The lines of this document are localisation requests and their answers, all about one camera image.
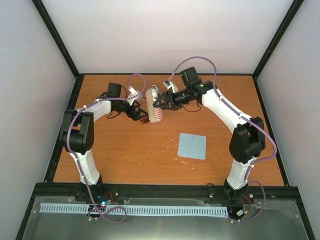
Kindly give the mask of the brown tinted sunglasses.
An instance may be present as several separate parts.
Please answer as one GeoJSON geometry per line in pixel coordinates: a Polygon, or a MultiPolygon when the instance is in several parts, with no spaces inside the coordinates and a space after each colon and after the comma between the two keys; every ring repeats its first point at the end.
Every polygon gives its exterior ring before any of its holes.
{"type": "Polygon", "coordinates": [[[143,118],[142,120],[141,120],[141,123],[143,124],[143,125],[146,125],[147,123],[149,123],[150,122],[150,120],[148,119],[148,118],[143,118]]]}

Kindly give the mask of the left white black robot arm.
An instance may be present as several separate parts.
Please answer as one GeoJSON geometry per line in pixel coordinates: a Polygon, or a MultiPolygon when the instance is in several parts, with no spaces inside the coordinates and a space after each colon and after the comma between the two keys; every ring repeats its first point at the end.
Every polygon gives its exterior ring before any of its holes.
{"type": "Polygon", "coordinates": [[[125,90],[125,97],[121,97],[122,89],[124,86],[119,83],[109,83],[107,91],[101,93],[93,103],[79,109],[67,109],[59,132],[59,143],[73,158],[80,182],[88,186],[86,195],[95,202],[104,195],[102,177],[92,153],[95,121],[113,112],[125,113],[134,121],[148,116],[138,102],[142,93],[129,86],[125,90]]]}

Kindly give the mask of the blue cleaning cloth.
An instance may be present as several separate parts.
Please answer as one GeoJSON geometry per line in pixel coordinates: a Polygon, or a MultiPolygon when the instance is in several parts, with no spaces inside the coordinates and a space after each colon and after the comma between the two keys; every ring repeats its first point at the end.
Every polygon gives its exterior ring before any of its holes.
{"type": "Polygon", "coordinates": [[[177,155],[179,157],[205,160],[206,159],[207,138],[203,135],[181,133],[177,155]]]}

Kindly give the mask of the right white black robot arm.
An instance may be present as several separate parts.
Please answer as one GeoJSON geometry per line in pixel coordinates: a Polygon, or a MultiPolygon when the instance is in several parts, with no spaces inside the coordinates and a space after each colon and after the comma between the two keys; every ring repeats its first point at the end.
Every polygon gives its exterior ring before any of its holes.
{"type": "Polygon", "coordinates": [[[162,94],[151,87],[148,108],[177,111],[197,101],[220,118],[232,134],[229,143],[232,165],[224,182],[223,195],[227,201],[235,202],[245,193],[254,162],[266,147],[263,120],[241,112],[212,81],[202,81],[194,67],[181,71],[180,76],[185,86],[182,90],[171,80],[164,82],[168,90],[162,94]]]}

